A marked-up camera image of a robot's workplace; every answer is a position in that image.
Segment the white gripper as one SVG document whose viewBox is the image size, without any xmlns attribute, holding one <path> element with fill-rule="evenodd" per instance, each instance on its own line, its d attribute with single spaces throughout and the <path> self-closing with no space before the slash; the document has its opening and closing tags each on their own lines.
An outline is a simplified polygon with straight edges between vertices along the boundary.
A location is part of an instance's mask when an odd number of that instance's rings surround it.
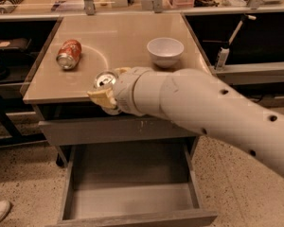
<svg viewBox="0 0 284 227">
<path fill-rule="evenodd" d="M 114 109 L 117 107 L 126 114 L 142 116 L 151 115 L 151 85 L 149 67 L 118 67 L 115 73 L 119 76 L 107 89 L 88 91 L 90 100 L 100 107 Z"/>
</svg>

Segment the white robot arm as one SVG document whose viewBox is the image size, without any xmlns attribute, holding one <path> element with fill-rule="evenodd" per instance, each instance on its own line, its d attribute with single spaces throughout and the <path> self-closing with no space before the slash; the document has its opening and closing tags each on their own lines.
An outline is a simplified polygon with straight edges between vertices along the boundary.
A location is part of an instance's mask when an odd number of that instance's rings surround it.
<svg viewBox="0 0 284 227">
<path fill-rule="evenodd" d="M 221 140 L 284 177 L 284 114 L 257 105 L 207 73 L 123 68 L 88 96 L 102 108 L 156 116 Z"/>
</svg>

